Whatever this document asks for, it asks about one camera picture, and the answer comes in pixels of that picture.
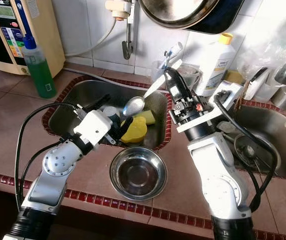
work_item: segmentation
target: double sink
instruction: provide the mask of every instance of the double sink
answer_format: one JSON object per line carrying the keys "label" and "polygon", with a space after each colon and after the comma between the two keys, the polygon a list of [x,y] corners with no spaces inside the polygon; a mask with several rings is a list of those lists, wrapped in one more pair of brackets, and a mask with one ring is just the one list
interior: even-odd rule
{"label": "double sink", "polygon": [[[134,96],[142,96],[144,92],[145,90],[137,87],[127,87],[121,84],[91,79],[77,83],[67,94],[64,102],[87,106],[95,103],[105,94],[110,94],[111,100],[108,105],[121,111],[129,99]],[[155,149],[164,141],[167,105],[167,98],[160,92],[155,92],[146,98],[144,109],[151,110],[154,113],[156,123],[148,127],[142,146]],[[281,157],[281,166],[277,170],[277,174],[286,177],[286,116],[271,109],[242,106],[241,110],[234,115],[234,118],[242,126],[262,136],[276,147]],[[218,117],[213,122],[216,124],[221,120],[223,118]],[[62,106],[54,112],[48,122],[51,130],[58,135],[66,132],[72,133],[73,128],[79,123],[80,120],[76,118],[76,115],[70,109]]]}

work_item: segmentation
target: yellow bottle cap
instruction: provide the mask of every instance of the yellow bottle cap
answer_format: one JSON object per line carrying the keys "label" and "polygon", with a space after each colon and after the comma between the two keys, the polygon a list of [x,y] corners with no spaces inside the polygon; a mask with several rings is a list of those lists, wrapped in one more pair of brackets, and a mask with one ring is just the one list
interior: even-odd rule
{"label": "yellow bottle cap", "polygon": [[219,39],[218,39],[218,42],[220,44],[225,44],[225,45],[229,45],[231,44],[232,40],[233,40],[233,35],[230,34],[230,33],[223,33],[220,35]]}

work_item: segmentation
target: brown tile countertop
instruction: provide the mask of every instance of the brown tile countertop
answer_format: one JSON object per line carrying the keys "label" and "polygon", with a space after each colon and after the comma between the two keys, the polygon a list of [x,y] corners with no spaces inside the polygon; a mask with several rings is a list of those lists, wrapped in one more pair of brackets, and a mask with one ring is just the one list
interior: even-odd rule
{"label": "brown tile countertop", "polygon": [[[143,76],[119,73],[87,66],[68,64],[69,68],[95,75],[148,83]],[[57,92],[79,74],[62,71],[54,79]],[[52,102],[38,97],[33,82],[28,76],[11,75],[0,71],[0,191],[14,192],[13,172],[16,138],[23,119],[34,109]],[[54,143],[57,137],[48,135],[41,125],[42,114],[27,125],[23,136],[20,174],[27,160],[40,148]],[[203,198],[199,174],[187,151],[188,141],[178,134],[172,125],[172,139],[158,154],[168,169],[168,183],[156,198],[144,202],[129,201],[112,187],[109,180],[109,165],[119,148],[100,146],[82,161],[68,179],[68,188],[63,204],[99,214],[151,224],[198,236],[213,238],[208,205]],[[26,179],[33,181],[41,170],[39,157],[32,165]],[[240,171],[250,190],[254,187],[249,176]],[[261,184],[264,176],[256,175]],[[30,182],[24,186],[27,191]],[[286,179],[273,178],[263,194],[261,206],[253,213],[257,239],[286,239]]]}

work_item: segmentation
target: metal spoon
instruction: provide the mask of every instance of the metal spoon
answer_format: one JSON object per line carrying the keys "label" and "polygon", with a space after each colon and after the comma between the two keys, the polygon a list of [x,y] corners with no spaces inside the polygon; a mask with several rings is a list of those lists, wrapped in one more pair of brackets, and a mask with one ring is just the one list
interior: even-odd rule
{"label": "metal spoon", "polygon": [[[172,65],[172,68],[178,69],[179,66],[182,64],[182,60],[179,59],[177,62],[175,62]],[[126,117],[131,117],[134,116],[138,113],[140,113],[144,106],[145,106],[145,98],[147,98],[150,94],[152,94],[154,91],[156,91],[164,82],[165,82],[165,76],[161,75],[150,87],[149,89],[145,92],[143,97],[135,96],[131,98],[127,104],[125,105],[123,109],[123,114]]]}

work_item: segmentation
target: yellow scrub pad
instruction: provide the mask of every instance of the yellow scrub pad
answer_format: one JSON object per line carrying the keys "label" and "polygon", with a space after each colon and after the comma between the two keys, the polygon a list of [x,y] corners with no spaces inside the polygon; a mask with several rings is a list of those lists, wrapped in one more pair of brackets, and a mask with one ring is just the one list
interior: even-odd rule
{"label": "yellow scrub pad", "polygon": [[146,119],[142,116],[135,117],[125,135],[121,138],[123,143],[139,143],[144,140],[147,133]]}
{"label": "yellow scrub pad", "polygon": [[155,124],[155,118],[153,116],[152,111],[148,110],[148,111],[143,111],[141,113],[139,113],[138,115],[136,115],[135,117],[144,117],[146,119],[146,125],[151,125],[151,124]]}

